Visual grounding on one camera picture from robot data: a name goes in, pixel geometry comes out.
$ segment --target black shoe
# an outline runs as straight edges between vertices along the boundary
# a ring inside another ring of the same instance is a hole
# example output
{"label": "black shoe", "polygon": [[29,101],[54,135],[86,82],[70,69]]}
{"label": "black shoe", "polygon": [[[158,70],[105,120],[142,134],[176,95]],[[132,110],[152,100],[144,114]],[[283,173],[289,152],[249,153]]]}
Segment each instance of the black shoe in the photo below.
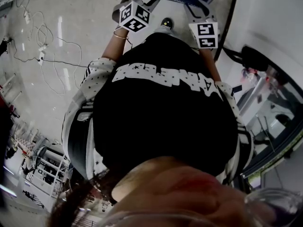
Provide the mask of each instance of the black shoe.
{"label": "black shoe", "polygon": [[172,21],[171,18],[166,17],[165,19],[162,20],[161,25],[164,25],[168,27],[170,30],[172,30],[174,27],[174,21]]}

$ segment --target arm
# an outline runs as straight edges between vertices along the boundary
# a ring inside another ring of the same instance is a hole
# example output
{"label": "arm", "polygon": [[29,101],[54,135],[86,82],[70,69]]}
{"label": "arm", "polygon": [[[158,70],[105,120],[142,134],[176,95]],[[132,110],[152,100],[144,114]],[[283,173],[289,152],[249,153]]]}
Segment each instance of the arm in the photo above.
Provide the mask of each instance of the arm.
{"label": "arm", "polygon": [[[128,31],[124,28],[118,29],[114,32],[117,36],[127,38]],[[102,57],[108,58],[113,61],[118,61],[119,58],[123,55],[124,46],[126,39],[119,38],[113,35],[111,40],[109,41]]]}
{"label": "arm", "polygon": [[210,74],[213,76],[214,81],[221,81],[219,72],[214,63],[212,52],[208,49],[200,49],[199,53],[204,60],[205,66],[208,68]]}

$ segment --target wrist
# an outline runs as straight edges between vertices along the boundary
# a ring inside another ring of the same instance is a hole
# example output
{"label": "wrist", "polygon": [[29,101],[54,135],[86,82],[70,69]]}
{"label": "wrist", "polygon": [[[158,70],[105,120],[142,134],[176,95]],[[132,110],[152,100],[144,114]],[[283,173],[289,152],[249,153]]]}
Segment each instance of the wrist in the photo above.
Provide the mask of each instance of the wrist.
{"label": "wrist", "polygon": [[120,29],[117,29],[117,30],[115,31],[115,34],[116,34],[117,36],[120,36],[120,37],[123,37],[123,38],[126,38],[127,35],[128,35],[128,33],[129,33],[129,31],[126,30],[126,29],[124,29],[124,28],[120,28]]}

